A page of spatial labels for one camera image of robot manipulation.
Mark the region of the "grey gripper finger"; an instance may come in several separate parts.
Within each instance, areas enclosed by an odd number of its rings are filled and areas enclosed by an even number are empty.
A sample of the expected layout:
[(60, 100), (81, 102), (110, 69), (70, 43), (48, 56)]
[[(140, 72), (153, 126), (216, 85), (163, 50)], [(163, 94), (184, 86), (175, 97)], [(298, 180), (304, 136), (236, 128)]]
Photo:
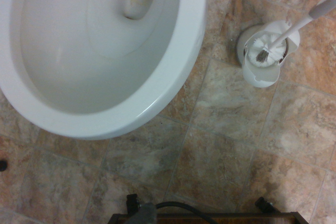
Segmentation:
[(156, 224), (157, 223), (157, 210), (156, 206), (152, 203), (146, 203), (141, 206), (137, 213), (136, 223), (139, 224)]

